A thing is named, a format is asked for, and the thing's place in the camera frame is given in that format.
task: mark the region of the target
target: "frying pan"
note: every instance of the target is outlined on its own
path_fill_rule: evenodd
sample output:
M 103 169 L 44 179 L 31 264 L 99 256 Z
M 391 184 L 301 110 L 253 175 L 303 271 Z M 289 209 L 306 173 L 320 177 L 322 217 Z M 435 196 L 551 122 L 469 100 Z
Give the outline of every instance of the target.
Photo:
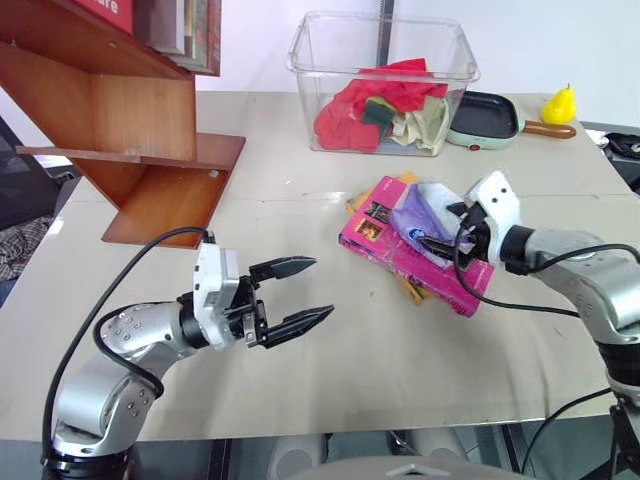
M 453 117 L 447 141 L 470 150 L 497 150 L 511 144 L 520 132 L 555 138 L 576 135 L 575 128 L 570 125 L 518 120 L 516 107 L 508 98 L 492 93 L 465 92 Z

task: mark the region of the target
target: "pink book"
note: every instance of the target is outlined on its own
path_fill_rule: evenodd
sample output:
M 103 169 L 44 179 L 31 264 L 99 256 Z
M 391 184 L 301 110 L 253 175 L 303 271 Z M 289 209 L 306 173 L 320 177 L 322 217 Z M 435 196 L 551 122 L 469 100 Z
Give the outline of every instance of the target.
M 342 229 L 338 240 L 358 255 L 424 286 L 449 302 L 456 312 L 470 317 L 480 301 L 462 288 L 453 267 L 441 269 L 429 261 L 411 248 L 389 223 L 391 210 L 407 187 L 393 177 L 384 177 Z M 464 277 L 471 287 L 484 293 L 492 273 L 490 264 L 475 261 L 464 272 Z

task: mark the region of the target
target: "wooden shelf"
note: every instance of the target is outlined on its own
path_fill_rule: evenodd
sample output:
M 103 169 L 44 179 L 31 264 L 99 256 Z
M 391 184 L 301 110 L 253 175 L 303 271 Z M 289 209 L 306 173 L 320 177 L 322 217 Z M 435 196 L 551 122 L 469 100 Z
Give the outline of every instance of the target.
M 0 0 L 0 85 L 119 209 L 103 239 L 206 227 L 245 139 L 196 133 L 194 75 L 70 0 L 16 3 Z

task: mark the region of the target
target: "table surface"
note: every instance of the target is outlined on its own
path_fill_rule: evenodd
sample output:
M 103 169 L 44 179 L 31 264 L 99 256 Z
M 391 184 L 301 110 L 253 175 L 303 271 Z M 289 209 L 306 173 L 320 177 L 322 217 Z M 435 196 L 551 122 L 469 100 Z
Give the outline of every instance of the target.
M 544 95 L 510 96 L 535 119 Z M 303 434 L 541 418 L 606 386 L 579 319 L 481 306 L 471 319 L 443 302 L 414 306 L 394 278 L 337 243 L 344 201 L 383 175 L 412 171 L 458 192 L 501 168 L 530 227 L 589 230 L 639 246 L 640 202 L 581 127 L 571 140 L 522 134 L 502 151 L 446 145 L 435 158 L 312 152 L 292 94 L 200 93 L 198 130 L 247 144 L 211 222 L 241 271 L 286 255 L 318 263 L 263 284 L 270 322 L 335 304 L 309 334 L 266 351 L 204 349 L 165 376 L 143 440 Z M 72 334 L 139 247 L 100 236 L 115 209 L 78 185 L 0 310 L 0 438 L 37 440 L 49 380 Z M 195 251 L 154 249 L 116 290 L 119 305 L 191 290 Z M 492 298 L 567 307 L 535 279 L 496 272 Z M 68 374 L 95 353 L 80 345 Z M 612 399 L 575 415 L 606 413 Z

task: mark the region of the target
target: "stack of books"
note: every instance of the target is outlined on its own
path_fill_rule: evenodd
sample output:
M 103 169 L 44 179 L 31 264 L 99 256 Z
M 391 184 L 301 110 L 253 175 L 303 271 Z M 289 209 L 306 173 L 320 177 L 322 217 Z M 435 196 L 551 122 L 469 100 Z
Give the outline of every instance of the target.
M 220 75 L 221 0 L 136 0 L 133 34 L 193 72 Z

